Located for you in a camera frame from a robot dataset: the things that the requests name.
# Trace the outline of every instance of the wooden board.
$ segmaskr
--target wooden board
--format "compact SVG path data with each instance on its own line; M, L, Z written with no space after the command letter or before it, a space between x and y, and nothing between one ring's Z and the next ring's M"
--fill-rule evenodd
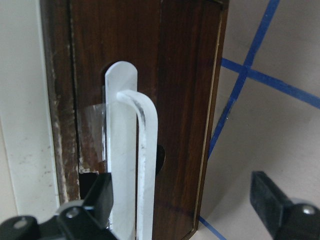
M104 170L83 109L102 103L111 64L131 62L138 90L157 108L158 144L165 150L155 184L153 239L189 238L198 226L227 3L70 0L67 5L80 168Z

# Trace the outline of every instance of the white door handle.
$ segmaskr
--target white door handle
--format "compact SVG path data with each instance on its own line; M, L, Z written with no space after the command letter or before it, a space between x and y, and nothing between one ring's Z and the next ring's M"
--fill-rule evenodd
M107 170L113 185L110 230L120 240L134 240L135 235L137 240L152 239L158 116L150 98L137 92L137 80L137 69L125 61L105 73Z

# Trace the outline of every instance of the bolt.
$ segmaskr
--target bolt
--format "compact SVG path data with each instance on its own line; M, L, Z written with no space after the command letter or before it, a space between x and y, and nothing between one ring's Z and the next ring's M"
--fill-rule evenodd
M310 206L310 205L304 205L302 207L302 210L303 210L303 213L304 214L307 214L307 215L313 215L316 213L316 210L313 206Z
M79 209L77 207L73 207L71 210L69 210L65 216L69 219L72 219L76 217L80 213Z
M23 228L24 226L26 226L27 223L28 223L28 221L26 220L26 218L25 218L25 217L22 217L19 221L17 221L17 222L13 225L13 227L14 227L15 229L21 229L21 228Z

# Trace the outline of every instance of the screw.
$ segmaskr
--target screw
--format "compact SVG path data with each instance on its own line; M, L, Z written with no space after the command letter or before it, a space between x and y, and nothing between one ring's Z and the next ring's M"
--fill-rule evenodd
M14 227L15 229L21 229L21 228L23 228L24 226L26 226L27 223L28 223L28 221L26 220L26 218L25 218L25 217L22 217L19 221L17 221L17 222L13 225L13 227Z
M304 214L307 214L307 215L313 215L316 213L316 210L313 206L310 206L310 205L304 205L302 207L302 210L303 210L303 213Z
M79 209L77 207L73 207L71 210L69 210L65 216L69 219L72 219L76 217L80 213Z

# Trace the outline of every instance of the scratched wood edge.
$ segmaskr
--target scratched wood edge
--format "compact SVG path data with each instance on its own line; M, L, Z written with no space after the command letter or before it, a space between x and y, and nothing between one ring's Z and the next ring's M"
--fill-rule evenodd
M40 11L60 204L79 199L69 1L41 0Z
M202 159L201 159L201 167L200 167L200 176L199 176L199 183L198 183L198 190L197 190L197 199L195 203L195 212L193 218L193 230L189 232L183 240L187 240L191 238L199 227L199 216L201 210L201 203L202 197L204 192L204 184L205 184L205 177L206 177L206 170L207 170L207 163L208 163L208 154L209 154L209 146L210 146L210 139L212 136L212 128L213 128L213 120L215 114L215 107L216 107L216 99L217 99L217 91L218 91L218 83L219 83L219 75L220 75L220 68L221 68L221 61L222 61L222 53L224 47L224 40L225 40L225 32L227 26L227 18L228 18L228 2L223 1L223 8L222 12L220 13L220 26L219 32L217 35L217 43L218 47L215 53L215 63L212 72L212 86L211 86L211 96L209 99L208 104L208 115L207 115L207 122L206 122L206 134L203 142L203 151L202 151Z

